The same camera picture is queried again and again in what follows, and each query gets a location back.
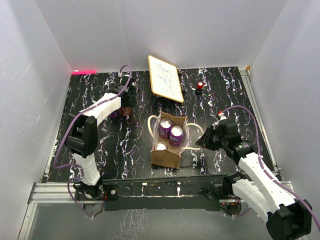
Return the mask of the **red cola can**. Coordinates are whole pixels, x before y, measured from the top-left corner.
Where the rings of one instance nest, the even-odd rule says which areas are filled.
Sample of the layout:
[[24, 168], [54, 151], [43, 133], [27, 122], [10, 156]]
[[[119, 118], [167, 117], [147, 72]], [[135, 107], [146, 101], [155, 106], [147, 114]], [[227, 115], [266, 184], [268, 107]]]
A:
[[123, 117], [129, 117], [132, 113], [132, 108], [131, 107], [121, 107], [120, 113]]
[[167, 149], [168, 149], [167, 145], [162, 142], [158, 142], [154, 147], [154, 150], [156, 150], [156, 151], [162, 151], [162, 150], [167, 150]]

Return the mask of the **canvas tote bag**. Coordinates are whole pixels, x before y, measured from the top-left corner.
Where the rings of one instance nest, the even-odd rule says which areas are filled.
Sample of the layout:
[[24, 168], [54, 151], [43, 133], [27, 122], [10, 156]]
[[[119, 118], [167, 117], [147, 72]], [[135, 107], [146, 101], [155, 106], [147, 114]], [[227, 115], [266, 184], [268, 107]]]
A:
[[[180, 146], [173, 147], [169, 144], [168, 139], [163, 139], [159, 134], [159, 124], [162, 119], [170, 119], [173, 126], [179, 126], [183, 130], [183, 138]], [[195, 127], [199, 131], [199, 135], [204, 134], [204, 130], [201, 126], [195, 123], [189, 123], [188, 118], [182, 116], [172, 116], [169, 113], [161, 111], [158, 116], [151, 115], [147, 120], [147, 127], [152, 140], [152, 150], [151, 153], [151, 164], [179, 169], [182, 159], [182, 153], [186, 150], [200, 151], [200, 147], [190, 147], [190, 133], [189, 128]], [[167, 146], [166, 150], [154, 150], [157, 143], [164, 143]]]

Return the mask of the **red cola can front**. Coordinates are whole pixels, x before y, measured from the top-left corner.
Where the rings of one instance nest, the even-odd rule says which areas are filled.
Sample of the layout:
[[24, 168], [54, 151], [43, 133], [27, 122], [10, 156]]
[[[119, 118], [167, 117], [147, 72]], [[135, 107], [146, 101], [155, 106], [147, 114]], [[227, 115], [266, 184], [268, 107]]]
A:
[[154, 150], [156, 150], [156, 151], [162, 151], [162, 150], [167, 150], [167, 149], [168, 149], [167, 145], [162, 142], [158, 142], [154, 147]]

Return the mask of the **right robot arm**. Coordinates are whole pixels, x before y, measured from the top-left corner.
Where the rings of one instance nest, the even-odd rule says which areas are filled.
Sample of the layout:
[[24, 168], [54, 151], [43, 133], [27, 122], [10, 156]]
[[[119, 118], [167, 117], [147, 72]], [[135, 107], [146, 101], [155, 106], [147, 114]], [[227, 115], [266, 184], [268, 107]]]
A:
[[244, 200], [265, 222], [274, 240], [296, 240], [311, 233], [311, 205], [284, 189], [276, 176], [259, 161], [253, 144], [243, 140], [237, 124], [221, 119], [207, 127], [196, 145], [212, 151], [223, 149], [244, 173], [223, 179], [223, 194]]

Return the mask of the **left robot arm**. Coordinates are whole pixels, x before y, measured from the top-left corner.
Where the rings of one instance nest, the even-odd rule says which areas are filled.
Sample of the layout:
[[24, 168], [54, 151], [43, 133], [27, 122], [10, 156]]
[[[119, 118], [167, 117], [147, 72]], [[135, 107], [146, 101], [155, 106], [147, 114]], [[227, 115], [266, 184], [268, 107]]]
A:
[[134, 107], [137, 94], [136, 79], [129, 75], [121, 76], [117, 86], [109, 89], [88, 111], [81, 112], [66, 137], [64, 144], [80, 166], [80, 180], [73, 186], [87, 198], [99, 199], [104, 189], [99, 184], [101, 175], [94, 154], [98, 146], [98, 126], [121, 108]]

